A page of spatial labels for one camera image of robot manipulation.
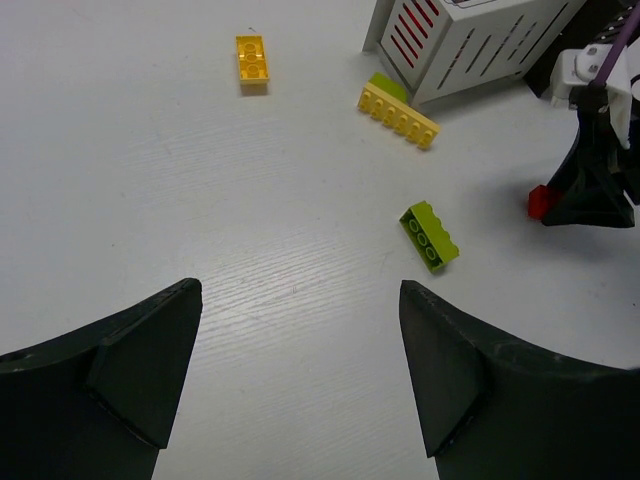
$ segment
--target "white table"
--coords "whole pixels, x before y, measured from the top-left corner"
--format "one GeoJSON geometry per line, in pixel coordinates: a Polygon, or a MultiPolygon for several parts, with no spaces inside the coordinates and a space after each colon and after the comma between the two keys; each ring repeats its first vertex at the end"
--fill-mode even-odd
{"type": "Polygon", "coordinates": [[[404,278],[551,350],[640,363],[640,230],[526,218],[574,114],[485,89],[427,111],[443,131],[417,150],[355,108],[373,3],[0,6],[0,352],[198,277],[157,480],[435,479],[404,278]],[[234,36],[253,30],[272,81],[243,97],[234,36]],[[462,252],[438,277],[398,224],[423,199],[462,252]]]}

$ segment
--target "lego brick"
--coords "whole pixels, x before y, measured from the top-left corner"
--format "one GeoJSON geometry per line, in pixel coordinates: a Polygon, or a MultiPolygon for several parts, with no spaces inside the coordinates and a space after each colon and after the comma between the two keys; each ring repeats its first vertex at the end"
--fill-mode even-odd
{"type": "Polygon", "coordinates": [[[542,220],[547,212],[558,203],[561,197],[562,194],[560,192],[546,185],[538,185],[529,193],[529,216],[535,220],[542,220]]]}
{"type": "Polygon", "coordinates": [[[442,222],[427,202],[409,208],[400,223],[431,273],[460,255],[449,232],[442,228],[442,222]]]}
{"type": "Polygon", "coordinates": [[[269,82],[269,67],[260,35],[236,37],[238,70],[241,85],[263,85],[269,82]]]}
{"type": "Polygon", "coordinates": [[[389,95],[400,100],[402,103],[407,103],[407,91],[402,85],[394,82],[389,77],[386,77],[379,72],[374,73],[373,77],[369,79],[369,83],[384,90],[389,95]]]}
{"type": "Polygon", "coordinates": [[[369,82],[362,90],[358,108],[374,120],[382,121],[385,127],[406,136],[410,142],[417,143],[423,150],[429,148],[440,132],[440,125],[369,82]]]}

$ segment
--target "green lego brick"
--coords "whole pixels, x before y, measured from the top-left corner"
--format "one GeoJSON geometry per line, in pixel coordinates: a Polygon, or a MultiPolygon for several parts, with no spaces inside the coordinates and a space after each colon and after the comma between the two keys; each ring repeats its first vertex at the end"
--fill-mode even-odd
{"type": "Polygon", "coordinates": [[[384,90],[392,97],[400,100],[402,103],[407,103],[407,92],[404,87],[390,78],[385,77],[381,73],[374,73],[373,77],[369,79],[369,83],[375,85],[381,90],[384,90]]]}
{"type": "Polygon", "coordinates": [[[442,222],[427,202],[420,202],[407,210],[400,223],[431,273],[460,255],[449,232],[442,228],[442,222]]]}

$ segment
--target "purple cable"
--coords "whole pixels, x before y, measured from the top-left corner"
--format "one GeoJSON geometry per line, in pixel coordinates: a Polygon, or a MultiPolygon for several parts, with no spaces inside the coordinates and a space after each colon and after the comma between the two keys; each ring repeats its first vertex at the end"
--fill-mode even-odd
{"type": "Polygon", "coordinates": [[[633,12],[631,12],[631,15],[627,18],[624,27],[622,27],[622,30],[618,34],[618,38],[616,38],[616,41],[613,43],[607,58],[605,58],[602,66],[600,67],[598,75],[596,75],[596,78],[592,82],[595,87],[604,87],[606,85],[609,75],[611,74],[611,70],[613,70],[613,67],[616,65],[618,57],[622,53],[622,50],[624,50],[624,47],[627,46],[627,42],[638,27],[638,24],[640,24],[640,8],[638,8],[636,4],[633,8],[633,12]]]}

